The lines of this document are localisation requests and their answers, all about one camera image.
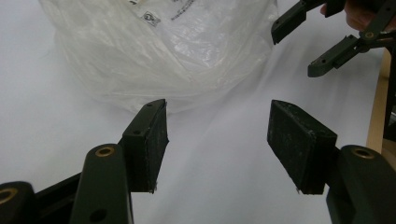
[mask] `plastic bag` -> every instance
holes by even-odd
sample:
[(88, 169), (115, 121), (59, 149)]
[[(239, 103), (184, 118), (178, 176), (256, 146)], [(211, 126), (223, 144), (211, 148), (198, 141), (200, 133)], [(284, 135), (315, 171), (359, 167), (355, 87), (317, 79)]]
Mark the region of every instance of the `plastic bag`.
[(40, 0), (55, 43), (96, 98), (180, 111), (262, 71), (276, 0)]

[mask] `white surface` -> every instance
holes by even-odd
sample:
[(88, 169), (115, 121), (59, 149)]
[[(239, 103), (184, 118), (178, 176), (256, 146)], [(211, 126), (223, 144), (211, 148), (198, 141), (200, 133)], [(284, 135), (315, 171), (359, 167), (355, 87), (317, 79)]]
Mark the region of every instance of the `white surface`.
[[(284, 12), (294, 1), (280, 1)], [(339, 134), (337, 146), (365, 145), (381, 51), (308, 78), (306, 67), (345, 35), (344, 15), (318, 9), (275, 46), (253, 74), (211, 105), (168, 116), (170, 143), (154, 195), (133, 193), (136, 224), (330, 223), (325, 196), (298, 194), (266, 143), (272, 99), (297, 104)], [(118, 142), (134, 117), (94, 101), (53, 44), (36, 1), (0, 6), (0, 183), (36, 191), (81, 171), (85, 154)]]

